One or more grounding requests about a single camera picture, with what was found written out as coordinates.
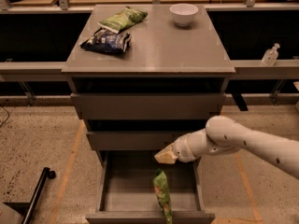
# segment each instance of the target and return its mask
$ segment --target gray tabletop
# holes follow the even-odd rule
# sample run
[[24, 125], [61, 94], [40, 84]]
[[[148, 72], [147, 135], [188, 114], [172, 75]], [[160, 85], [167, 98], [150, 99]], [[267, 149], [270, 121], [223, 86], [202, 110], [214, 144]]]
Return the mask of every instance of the gray tabletop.
[[235, 70], [203, 6], [188, 27], [176, 26], [171, 5], [132, 5], [148, 17], [129, 28], [130, 47], [121, 55], [86, 51], [79, 44], [99, 28], [98, 22], [123, 10], [125, 5], [97, 5], [63, 69], [64, 73], [99, 74], [222, 74]]

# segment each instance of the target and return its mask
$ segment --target green chip bag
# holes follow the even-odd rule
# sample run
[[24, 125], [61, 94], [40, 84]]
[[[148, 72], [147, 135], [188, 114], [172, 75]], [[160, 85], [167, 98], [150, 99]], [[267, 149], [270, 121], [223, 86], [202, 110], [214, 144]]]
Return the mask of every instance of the green chip bag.
[[148, 16], [148, 12], [137, 8], [126, 7], [114, 16], [104, 19], [99, 24], [113, 33], [127, 29], [141, 22]]
[[165, 216], [165, 223], [172, 224], [172, 212], [170, 203], [170, 191], [167, 182], [167, 176], [164, 171], [158, 169], [153, 179], [153, 186], [158, 198], [159, 205]]

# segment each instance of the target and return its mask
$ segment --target white bowl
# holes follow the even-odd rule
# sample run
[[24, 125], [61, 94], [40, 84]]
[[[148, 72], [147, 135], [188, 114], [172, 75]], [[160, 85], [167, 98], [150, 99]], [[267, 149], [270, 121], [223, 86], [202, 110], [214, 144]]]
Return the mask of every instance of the white bowl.
[[177, 26], [188, 26], [194, 20], [198, 7], [192, 4], [174, 4], [170, 7], [170, 12]]

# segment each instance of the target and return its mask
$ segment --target clear plastic bottle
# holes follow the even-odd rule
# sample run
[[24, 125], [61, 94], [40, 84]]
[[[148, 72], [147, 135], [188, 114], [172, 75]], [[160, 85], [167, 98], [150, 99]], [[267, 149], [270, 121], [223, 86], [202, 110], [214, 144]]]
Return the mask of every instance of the clear plastic bottle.
[[262, 58], [262, 64], [265, 66], [272, 66], [278, 58], [279, 43], [275, 43], [273, 48], [268, 49]]

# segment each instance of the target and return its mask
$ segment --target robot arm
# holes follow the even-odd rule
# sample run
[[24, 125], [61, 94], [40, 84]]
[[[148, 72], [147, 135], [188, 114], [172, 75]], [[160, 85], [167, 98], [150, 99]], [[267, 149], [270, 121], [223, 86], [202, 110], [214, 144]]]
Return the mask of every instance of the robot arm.
[[155, 155], [159, 163], [195, 161], [200, 156], [228, 154], [240, 148], [270, 162], [299, 179], [299, 142], [269, 133], [253, 131], [232, 119], [216, 116], [203, 130], [179, 137]]

